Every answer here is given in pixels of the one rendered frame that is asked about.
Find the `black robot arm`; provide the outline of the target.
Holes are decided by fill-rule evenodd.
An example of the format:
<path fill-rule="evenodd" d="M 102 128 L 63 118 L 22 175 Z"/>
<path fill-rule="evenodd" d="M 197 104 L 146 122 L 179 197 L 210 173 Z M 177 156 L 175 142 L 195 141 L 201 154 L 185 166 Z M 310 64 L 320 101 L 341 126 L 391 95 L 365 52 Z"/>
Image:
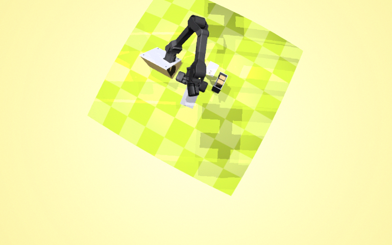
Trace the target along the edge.
<path fill-rule="evenodd" d="M 193 63 L 187 67 L 187 72 L 185 74 L 186 81 L 189 82 L 187 84 L 188 96 L 199 95 L 198 84 L 202 83 L 206 76 L 205 55 L 207 38 L 209 36 L 208 27 L 205 18 L 191 15 L 188 20 L 188 26 L 179 37 L 165 46 L 166 54 L 163 59 L 168 63 L 173 63 L 176 61 L 176 55 L 181 52 L 184 42 L 192 36 L 194 32 L 197 34 L 195 58 Z"/>

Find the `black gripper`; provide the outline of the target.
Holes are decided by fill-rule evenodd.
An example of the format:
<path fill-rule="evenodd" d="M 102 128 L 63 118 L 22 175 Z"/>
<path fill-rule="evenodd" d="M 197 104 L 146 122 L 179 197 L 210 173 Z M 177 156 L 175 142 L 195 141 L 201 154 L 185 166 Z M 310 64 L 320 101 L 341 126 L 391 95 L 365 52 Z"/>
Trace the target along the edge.
<path fill-rule="evenodd" d="M 187 85 L 189 82 L 186 81 L 185 74 L 186 74 L 185 72 L 181 72 L 181 71 L 178 72 L 178 74 L 176 76 L 176 81 L 180 82 L 180 83 L 182 83 L 184 85 Z M 203 81 L 202 83 L 199 83 L 198 84 L 199 91 L 204 93 L 206 88 L 207 88 L 207 86 L 208 86 L 208 82 L 206 82 L 206 81 Z"/>

